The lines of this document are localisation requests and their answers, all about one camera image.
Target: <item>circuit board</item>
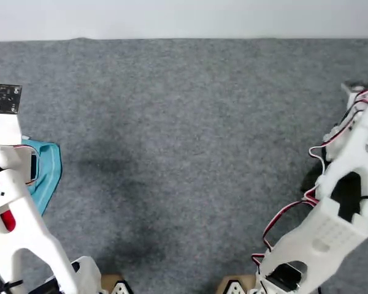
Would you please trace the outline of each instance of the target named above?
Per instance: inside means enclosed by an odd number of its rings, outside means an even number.
[[[21,93],[22,86],[0,84],[0,113],[16,115]]]

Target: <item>carpet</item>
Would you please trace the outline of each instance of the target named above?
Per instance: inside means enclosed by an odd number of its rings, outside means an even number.
[[[355,78],[368,81],[368,40],[0,43],[0,83],[23,85],[23,133],[61,147],[49,229],[71,260],[90,255],[143,294],[213,294],[255,272],[265,225],[301,197],[308,147]],[[30,290],[51,275],[24,260]],[[323,293],[368,293],[368,240]]]

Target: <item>cable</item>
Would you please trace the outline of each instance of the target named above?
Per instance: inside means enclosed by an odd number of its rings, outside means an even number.
[[[350,107],[350,110],[353,109],[353,107],[358,104],[358,103],[361,103],[361,102],[364,102],[366,104],[368,104],[368,100],[367,99],[361,99],[361,100],[357,100],[356,102],[354,102],[354,104]],[[357,110],[353,116],[348,120],[348,122],[344,125],[343,128],[341,128],[336,134],[334,134],[329,140],[327,140],[326,142],[323,142],[322,144],[320,144],[319,146],[313,146],[311,148],[309,148],[308,150],[308,153],[311,157],[313,158],[316,158],[316,159],[319,159],[320,162],[321,162],[321,168],[322,168],[322,172],[321,174],[323,175],[324,172],[326,171],[326,165],[324,163],[324,160],[321,156],[319,155],[316,155],[314,153],[312,153],[313,150],[315,149],[320,149],[320,148],[324,148],[326,147],[327,145],[330,145],[332,142],[334,142],[337,138],[339,138],[339,136],[341,136],[347,129],[348,127],[350,126],[350,124],[353,122],[354,118],[356,117],[356,115],[360,112],[363,112],[364,110]],[[304,200],[308,200],[308,201],[311,201],[313,202],[314,204],[317,204],[319,202],[319,200],[317,200],[315,197],[309,195],[309,194],[312,194],[314,193],[314,191],[316,190],[318,186],[317,185],[314,185],[311,189],[309,189],[308,191],[306,191],[304,193],[304,197],[303,199]]]
[[[263,289],[264,289],[265,293],[266,293],[266,294],[269,294],[269,292],[267,292],[267,289],[266,289],[266,287],[264,286],[264,284],[263,284],[263,282],[262,282],[262,281],[260,281],[260,284],[262,285],[262,287],[263,287]]]
[[[272,227],[277,223],[277,221],[283,216],[283,214],[285,212],[287,212],[289,209],[291,209],[292,207],[295,207],[298,204],[307,204],[310,205],[312,208],[315,207],[316,204],[314,204],[314,202],[311,201],[307,201],[307,200],[299,200],[299,201],[295,201],[292,202],[288,205],[286,205],[285,207],[283,207],[268,223],[268,225],[266,226],[266,228],[263,231],[263,243],[267,246],[268,250],[271,252],[272,250],[272,246],[270,244],[270,242],[268,242],[268,240],[266,239],[266,235],[268,234],[268,232],[272,229]]]

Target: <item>white plastic bracket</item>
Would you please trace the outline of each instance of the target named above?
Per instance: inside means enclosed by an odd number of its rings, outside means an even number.
[[[287,293],[266,279],[278,265],[299,261],[307,272],[295,294],[308,294],[338,270],[343,259],[368,238],[368,219],[359,214],[347,222],[338,216],[339,203],[324,198],[300,226],[283,236],[272,252],[266,254],[257,274],[256,288],[268,294]]]

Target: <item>black wire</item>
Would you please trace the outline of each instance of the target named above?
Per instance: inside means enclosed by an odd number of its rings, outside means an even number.
[[[266,294],[269,294],[269,292],[267,292],[267,289],[266,289],[266,287],[264,286],[264,284],[263,284],[263,282],[262,282],[262,281],[260,281],[260,284],[262,285],[262,287],[263,287],[263,289],[264,289],[265,293],[266,293]]]

